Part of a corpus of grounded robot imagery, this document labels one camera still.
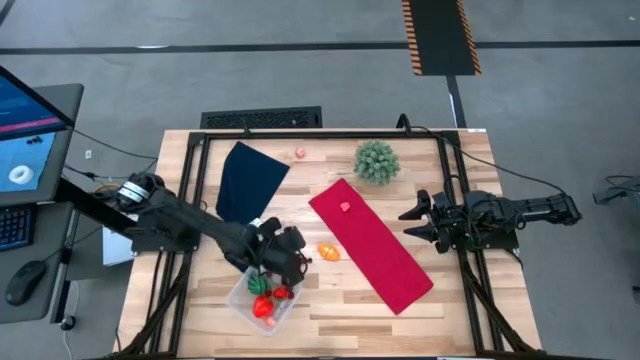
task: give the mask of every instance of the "small succulent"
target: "small succulent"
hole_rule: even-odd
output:
[[[359,179],[373,185],[386,185],[400,170],[398,157],[389,144],[367,141],[356,150],[353,171]]]

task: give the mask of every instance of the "gray floor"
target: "gray floor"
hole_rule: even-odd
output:
[[[640,39],[633,0],[465,5],[477,41]],[[403,40],[403,26],[399,2],[386,0],[18,0],[0,27],[0,47]],[[563,187],[585,218],[569,228],[530,224],[519,235],[545,349],[637,358],[640,305],[630,288],[640,284],[638,217],[626,201],[598,207],[590,194],[606,175],[640,173],[640,48],[480,50],[479,57],[484,74],[458,78],[469,127],[489,130],[501,165]],[[444,79],[413,76],[402,50],[1,56],[0,63],[32,86],[83,83],[78,128],[145,154],[157,153],[165,129],[196,127],[202,111],[321,105],[326,127],[389,126],[400,112],[415,124],[453,126]],[[146,166],[81,137],[68,162],[116,176]],[[509,197],[550,193],[501,179]],[[68,336],[75,358],[110,351],[127,280],[123,267],[79,283],[81,323]],[[0,326],[0,358],[64,359],[61,337],[46,322]]]

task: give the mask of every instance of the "clear plastic container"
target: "clear plastic container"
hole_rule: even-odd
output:
[[[257,318],[253,316],[253,302],[257,298],[257,295],[254,295],[249,291],[248,282],[251,275],[257,273],[258,269],[252,267],[248,268],[247,271],[244,272],[240,281],[238,281],[236,286],[233,287],[233,290],[231,290],[231,294],[227,299],[227,305],[229,305],[229,308],[231,308],[231,310],[236,314],[253,325],[253,327],[255,327],[262,335],[272,336],[285,320],[293,308],[293,305],[300,298],[304,280],[293,287],[293,299],[279,300],[271,296],[271,301],[273,301],[273,313],[271,314],[271,317],[275,320],[275,325],[270,327],[267,325],[265,318]],[[278,285],[280,285],[280,281],[280,275],[273,274],[269,278],[269,288],[273,291]]]

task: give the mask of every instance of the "red cloth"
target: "red cloth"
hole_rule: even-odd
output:
[[[350,205],[346,212],[343,202]],[[394,314],[431,290],[427,274],[344,179],[309,204]]]

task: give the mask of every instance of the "computer mouse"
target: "computer mouse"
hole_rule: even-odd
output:
[[[47,270],[42,261],[29,261],[11,278],[4,298],[9,305],[20,306],[29,300]]]

